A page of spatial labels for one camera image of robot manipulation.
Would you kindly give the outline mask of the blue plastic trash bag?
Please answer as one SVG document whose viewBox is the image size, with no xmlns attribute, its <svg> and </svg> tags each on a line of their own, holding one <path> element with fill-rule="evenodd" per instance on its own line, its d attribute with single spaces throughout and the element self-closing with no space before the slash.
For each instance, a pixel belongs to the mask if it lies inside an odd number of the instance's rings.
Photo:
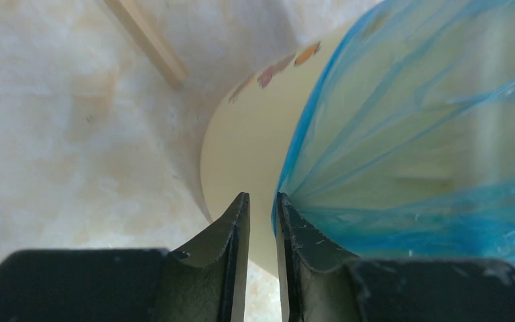
<svg viewBox="0 0 515 322">
<path fill-rule="evenodd" d="M 383 1 L 338 43 L 278 190 L 360 256 L 515 265 L 515 1 Z"/>
</svg>

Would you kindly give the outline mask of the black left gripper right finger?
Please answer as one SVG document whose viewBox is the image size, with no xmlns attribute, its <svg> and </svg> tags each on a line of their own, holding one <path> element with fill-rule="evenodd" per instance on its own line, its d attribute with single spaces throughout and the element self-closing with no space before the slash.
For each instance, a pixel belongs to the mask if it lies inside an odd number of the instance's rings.
<svg viewBox="0 0 515 322">
<path fill-rule="evenodd" d="M 276 196 L 284 321 L 515 321 L 515 267 L 479 258 L 360 258 Z"/>
</svg>

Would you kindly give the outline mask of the yellow plastic trash bin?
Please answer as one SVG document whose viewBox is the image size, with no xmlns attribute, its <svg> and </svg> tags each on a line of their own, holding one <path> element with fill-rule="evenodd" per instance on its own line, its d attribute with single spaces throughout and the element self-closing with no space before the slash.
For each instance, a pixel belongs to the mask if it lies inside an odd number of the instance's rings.
<svg viewBox="0 0 515 322">
<path fill-rule="evenodd" d="M 275 198 L 304 106 L 338 43 L 336 29 L 243 81 L 214 112 L 201 151 L 201 184 L 218 218 L 231 195 L 251 199 L 249 259 L 277 275 Z"/>
</svg>

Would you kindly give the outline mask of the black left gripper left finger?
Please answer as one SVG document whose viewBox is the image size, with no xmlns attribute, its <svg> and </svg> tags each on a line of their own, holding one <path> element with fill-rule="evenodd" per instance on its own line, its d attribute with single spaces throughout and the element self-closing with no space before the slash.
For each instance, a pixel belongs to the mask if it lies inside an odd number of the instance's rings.
<svg viewBox="0 0 515 322">
<path fill-rule="evenodd" d="M 20 250 L 0 263 L 0 321 L 242 321 L 250 198 L 176 248 Z"/>
</svg>

